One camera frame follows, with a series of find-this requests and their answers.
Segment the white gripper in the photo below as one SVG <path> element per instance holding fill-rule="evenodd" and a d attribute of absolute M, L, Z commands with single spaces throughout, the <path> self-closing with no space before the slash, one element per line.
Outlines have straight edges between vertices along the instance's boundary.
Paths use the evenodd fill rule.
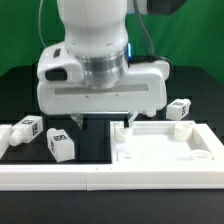
<path fill-rule="evenodd" d="M 163 59 L 129 64 L 119 52 L 102 58 L 71 56 L 63 42 L 46 48 L 37 66 L 37 98 L 47 115 L 71 115 L 83 128 L 83 115 L 128 113 L 130 128 L 138 113 L 153 115 L 167 104 L 170 64 Z"/>

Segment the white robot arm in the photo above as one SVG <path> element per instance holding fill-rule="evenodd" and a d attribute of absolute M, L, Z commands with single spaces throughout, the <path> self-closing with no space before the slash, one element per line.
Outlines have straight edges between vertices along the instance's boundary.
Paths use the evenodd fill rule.
<path fill-rule="evenodd" d="M 171 65 L 154 54 L 131 61 L 125 17 L 171 15 L 187 0 L 57 0 L 62 42 L 44 49 L 37 67 L 39 107 L 77 123 L 90 113 L 149 117 L 167 104 Z"/>

